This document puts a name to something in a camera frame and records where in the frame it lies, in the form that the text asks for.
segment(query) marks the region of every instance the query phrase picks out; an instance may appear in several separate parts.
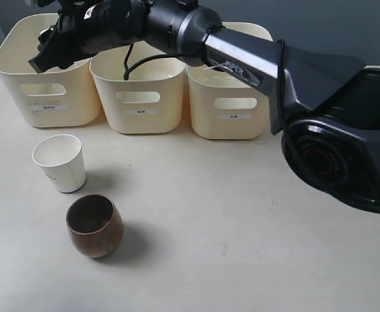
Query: cup rim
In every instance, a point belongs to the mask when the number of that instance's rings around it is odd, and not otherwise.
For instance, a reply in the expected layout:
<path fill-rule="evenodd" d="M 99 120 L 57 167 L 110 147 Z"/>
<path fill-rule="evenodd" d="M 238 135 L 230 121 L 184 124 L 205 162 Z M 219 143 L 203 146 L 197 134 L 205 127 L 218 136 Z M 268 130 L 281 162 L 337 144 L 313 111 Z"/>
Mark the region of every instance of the cup rim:
<path fill-rule="evenodd" d="M 110 201 L 110 203 L 112 204 L 112 215 L 111 215 L 111 218 L 109 219 L 109 221 L 103 226 L 101 227 L 100 229 L 94 231 L 94 232 L 88 232 L 88 233 L 83 233 L 83 232 L 79 232 L 79 231 L 76 231 L 75 229 L 73 229 L 68 221 L 68 214 L 70 212 L 70 210 L 72 209 L 72 207 L 77 203 L 79 202 L 80 200 L 84 200 L 85 198 L 88 198 L 88 197 L 91 197 L 91 196 L 100 196 L 100 197 L 104 197 L 106 198 L 107 200 Z M 67 227 L 68 229 L 76 234 L 76 235 L 82 235 L 82 236 L 87 236 L 87 235 L 93 235 L 93 234 L 97 234 L 99 232 L 102 232 L 113 220 L 113 218 L 115 217 L 115 211 L 116 211 L 116 205 L 115 203 L 113 202 L 113 200 L 111 198 L 109 198 L 108 196 L 106 195 L 103 195 L 103 194 L 89 194 L 89 195 L 85 195 L 85 196 L 82 196 L 80 198 L 78 198 L 75 202 L 73 202 L 70 207 L 68 208 L 67 210 L 67 213 L 66 213 L 66 224 L 67 224 Z"/>
<path fill-rule="evenodd" d="M 48 141 L 52 138 L 55 138 L 55 137 L 72 137 L 72 138 L 75 138 L 79 144 L 80 144 L 80 148 L 79 150 L 77 151 L 76 155 L 73 156 L 69 161 L 66 161 L 66 162 L 62 162 L 60 164 L 54 164 L 54 165 L 51 165 L 51 166 L 46 166 L 44 164 L 41 164 L 40 162 L 38 162 L 36 159 L 35 159 L 35 152 L 37 151 L 37 149 L 40 147 L 41 144 L 43 144 L 45 141 Z M 53 135 L 53 136 L 49 136 L 48 138 L 45 138 L 43 139 L 40 143 L 38 143 L 35 148 L 34 148 L 34 151 L 33 151 L 33 161 L 34 163 L 36 163 L 37 165 L 39 165 L 40 167 L 42 168 L 56 168 L 56 167 L 59 167 L 59 166 L 64 166 L 65 164 L 68 164 L 70 162 L 73 161 L 73 159 L 75 159 L 79 154 L 80 152 L 82 151 L 83 149 L 83 143 L 81 142 L 81 140 L 79 138 L 77 138 L 75 135 L 67 135 L 67 134 L 63 134 L 63 135 Z"/>

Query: storage bin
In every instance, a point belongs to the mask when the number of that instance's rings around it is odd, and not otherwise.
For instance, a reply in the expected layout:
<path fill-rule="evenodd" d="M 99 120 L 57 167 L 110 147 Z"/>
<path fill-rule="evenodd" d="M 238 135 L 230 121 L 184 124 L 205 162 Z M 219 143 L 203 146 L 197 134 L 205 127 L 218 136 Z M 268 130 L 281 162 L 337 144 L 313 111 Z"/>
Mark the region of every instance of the storage bin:
<path fill-rule="evenodd" d="M 242 33 L 272 40 L 269 32 L 251 23 L 223 23 Z M 269 123 L 268 98 L 227 73 L 206 66 L 189 68 L 191 123 L 208 139 L 251 139 Z"/>
<path fill-rule="evenodd" d="M 89 60 L 41 74 L 28 63 L 38 53 L 40 32 L 57 18 L 57 14 L 24 18 L 0 47 L 0 77 L 22 116 L 34 127 L 85 125 L 97 117 L 101 107 Z"/>
<path fill-rule="evenodd" d="M 124 134 L 166 133 L 182 117 L 185 64 L 174 58 L 152 60 L 123 80 L 129 47 L 96 55 L 90 63 L 109 125 Z M 145 42 L 134 45 L 129 66 L 162 54 Z"/>

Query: wooden cup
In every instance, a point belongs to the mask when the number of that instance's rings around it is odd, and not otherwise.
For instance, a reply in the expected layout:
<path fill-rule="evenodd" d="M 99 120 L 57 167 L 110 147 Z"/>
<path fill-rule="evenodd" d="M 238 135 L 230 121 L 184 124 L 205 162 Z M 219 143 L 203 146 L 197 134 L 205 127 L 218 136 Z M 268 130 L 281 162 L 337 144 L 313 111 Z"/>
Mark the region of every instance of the wooden cup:
<path fill-rule="evenodd" d="M 91 258 L 109 255 L 124 235 L 119 211 L 104 195 L 91 194 L 76 200 L 67 212 L 66 222 L 74 246 Z"/>

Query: table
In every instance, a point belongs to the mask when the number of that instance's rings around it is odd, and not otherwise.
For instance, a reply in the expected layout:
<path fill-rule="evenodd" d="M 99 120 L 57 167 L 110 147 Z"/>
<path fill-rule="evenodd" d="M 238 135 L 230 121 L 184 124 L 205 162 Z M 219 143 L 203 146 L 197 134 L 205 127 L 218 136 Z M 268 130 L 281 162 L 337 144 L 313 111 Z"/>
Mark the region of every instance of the table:
<path fill-rule="evenodd" d="M 31 159 L 42 139 L 84 144 L 85 187 L 60 194 Z M 121 247 L 92 260 L 68 238 L 80 196 L 111 197 Z M 380 216 L 301 182 L 280 137 L 210 141 L 184 114 L 165 135 L 126 136 L 103 114 L 35 129 L 0 81 L 0 312 L 380 311 Z"/>

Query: white paper cup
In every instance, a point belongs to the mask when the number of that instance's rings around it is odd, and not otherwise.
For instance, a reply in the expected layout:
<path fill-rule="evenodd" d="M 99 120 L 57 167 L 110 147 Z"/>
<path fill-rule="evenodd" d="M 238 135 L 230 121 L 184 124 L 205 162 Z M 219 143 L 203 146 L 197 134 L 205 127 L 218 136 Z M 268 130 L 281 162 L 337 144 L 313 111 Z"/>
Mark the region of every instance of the white paper cup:
<path fill-rule="evenodd" d="M 33 160 L 62 193 L 73 193 L 86 183 L 82 143 L 73 135 L 55 135 L 39 143 Z"/>

